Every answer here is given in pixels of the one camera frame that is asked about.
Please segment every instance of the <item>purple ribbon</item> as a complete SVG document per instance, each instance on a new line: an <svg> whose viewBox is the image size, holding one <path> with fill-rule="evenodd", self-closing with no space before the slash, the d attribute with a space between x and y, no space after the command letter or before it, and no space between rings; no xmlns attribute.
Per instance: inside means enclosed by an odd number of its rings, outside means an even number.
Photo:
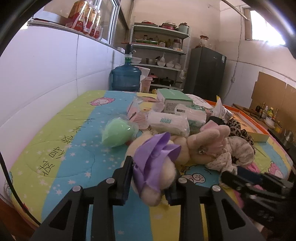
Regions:
<svg viewBox="0 0 296 241"><path fill-rule="evenodd" d="M159 178L163 162L167 156L174 162L181 151L180 145L168 144L169 140L169 132L158 134L145 141L136 150L133 157L135 163L133 179L139 194L145 184L161 192Z"/></svg>

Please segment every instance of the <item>black cable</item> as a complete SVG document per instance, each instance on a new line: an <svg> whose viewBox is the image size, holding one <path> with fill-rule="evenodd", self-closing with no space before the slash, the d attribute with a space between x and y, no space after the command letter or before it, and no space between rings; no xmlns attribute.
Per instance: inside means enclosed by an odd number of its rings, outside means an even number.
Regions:
<svg viewBox="0 0 296 241"><path fill-rule="evenodd" d="M239 46L238 46L238 52L237 52L237 62L239 61L239 47L240 47L240 44L241 44L241 42L242 42L242 17L240 18L240 21L241 21L241 33L240 33L240 36L239 36ZM231 83L230 83L230 86L229 86L229 90L228 90L227 94L225 95L225 97L223 98L222 101L224 101L224 100L227 98L227 96L228 96L228 94L229 94L229 92L230 92L230 90L231 90L231 87L232 87L232 85L233 85L233 83L234 83L232 80L233 80L233 78L234 78L234 75L235 75L236 70L237 70L237 63L235 64L235 68L234 68L233 76L232 76L232 78L230 79Z"/></svg>
<svg viewBox="0 0 296 241"><path fill-rule="evenodd" d="M10 177L9 177L9 173L7 171L7 167L5 165L5 161L3 159L3 156L0 152L0 164L1 164L1 167L2 167L2 170L3 170L3 173L4 173L4 176L6 178L6 181L10 187L10 190L13 194L13 196L15 197L16 201L18 202L18 204L21 206L21 208L23 209L23 211L38 225L40 225L40 222L29 212L29 210L25 207L25 205L22 203L22 201L20 200L20 197L18 196L17 192L15 191L15 188L13 187L12 185L12 182L10 180Z"/></svg>

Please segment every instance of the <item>plush toy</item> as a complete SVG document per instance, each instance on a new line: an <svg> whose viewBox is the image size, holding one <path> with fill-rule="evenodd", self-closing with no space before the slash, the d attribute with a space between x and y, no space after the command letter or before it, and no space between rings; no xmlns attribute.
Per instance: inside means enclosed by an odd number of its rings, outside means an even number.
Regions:
<svg viewBox="0 0 296 241"><path fill-rule="evenodd" d="M228 126L218 126L210 120L200 129L200 133L189 136L186 143L181 137L171 137L175 144L181 145L176 163L184 165L189 160L189 154L192 161L204 164L208 169L237 174L236 166L251 164L255 154L245 139L228 137L229 133ZM237 159L236 163L232 163L232 157Z"/></svg>
<svg viewBox="0 0 296 241"><path fill-rule="evenodd" d="M173 162L180 151L181 146L170 140L168 132L153 136L146 131L128 147L126 156L132 156L134 161L131 186L148 206L157 206L163 190L175 180Z"/></svg>

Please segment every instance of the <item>light green egg-shaped object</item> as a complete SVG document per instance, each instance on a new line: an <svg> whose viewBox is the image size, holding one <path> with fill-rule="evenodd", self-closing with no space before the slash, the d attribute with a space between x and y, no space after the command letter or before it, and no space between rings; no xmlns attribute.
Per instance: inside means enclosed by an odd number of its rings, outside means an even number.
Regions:
<svg viewBox="0 0 296 241"><path fill-rule="evenodd" d="M135 128L128 121L120 118L110 121L102 133L102 144L108 147L120 146L131 140L135 134Z"/></svg>

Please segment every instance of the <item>black refrigerator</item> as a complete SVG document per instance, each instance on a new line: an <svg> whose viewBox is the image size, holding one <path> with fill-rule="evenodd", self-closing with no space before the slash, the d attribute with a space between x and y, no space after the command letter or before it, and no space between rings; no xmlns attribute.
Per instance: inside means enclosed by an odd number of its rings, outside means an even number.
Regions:
<svg viewBox="0 0 296 241"><path fill-rule="evenodd" d="M185 94L216 102L223 79L226 56L206 47L191 50Z"/></svg>

